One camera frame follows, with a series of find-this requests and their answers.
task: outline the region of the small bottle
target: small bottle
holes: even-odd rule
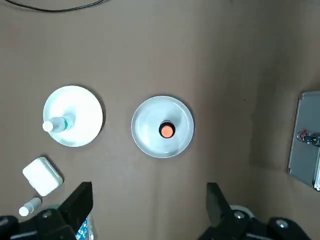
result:
[[[26,204],[24,204],[22,207],[19,209],[19,214],[22,217],[26,217],[29,214],[33,213],[34,210],[36,210],[38,207],[40,207],[42,204],[42,201],[38,197],[34,197],[30,201],[28,201]]]
[[[42,124],[44,131],[50,133],[60,133],[72,128],[74,125],[72,118],[68,116],[55,116]]]

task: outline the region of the white plate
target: white plate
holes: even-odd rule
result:
[[[80,147],[90,143],[99,134],[103,123],[103,112],[98,99],[80,86],[64,86],[54,91],[43,108],[43,121],[64,114],[75,116],[71,129],[50,136],[68,147]]]
[[[164,138],[159,133],[160,124],[170,121],[175,134]],[[181,101],[170,96],[155,96],[144,101],[135,111],[131,122],[132,136],[137,146],[155,158],[178,155],[191,142],[194,120]]]

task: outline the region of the white container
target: white container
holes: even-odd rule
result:
[[[42,197],[47,196],[63,183],[62,177],[44,156],[32,161],[22,170],[22,173]]]
[[[33,213],[38,207],[40,207],[42,204],[42,201],[38,197],[32,198],[30,201],[25,203],[22,207],[19,209],[19,214],[22,217],[26,217],[29,214]]]
[[[44,121],[42,128],[44,131],[50,133],[61,133],[71,129],[73,121],[68,116],[54,116],[47,121]]]

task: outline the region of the small vial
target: small vial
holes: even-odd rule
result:
[[[48,133],[61,133],[69,130],[74,125],[72,118],[68,116],[55,116],[42,124],[44,131]]]
[[[34,197],[30,201],[28,201],[26,204],[24,204],[22,207],[19,209],[19,214],[22,217],[26,217],[29,214],[33,213],[34,210],[36,210],[38,207],[40,207],[42,204],[42,201],[38,197]]]

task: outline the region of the screw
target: screw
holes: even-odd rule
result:
[[[42,218],[46,219],[47,217],[51,216],[51,211],[46,211],[43,215]]]
[[[237,219],[243,219],[245,217],[245,215],[241,212],[241,211],[236,211],[234,213],[234,216],[237,218]]]
[[[287,227],[289,227],[289,224],[282,219],[278,219],[277,221],[275,221],[275,223],[282,229],[286,229]]]

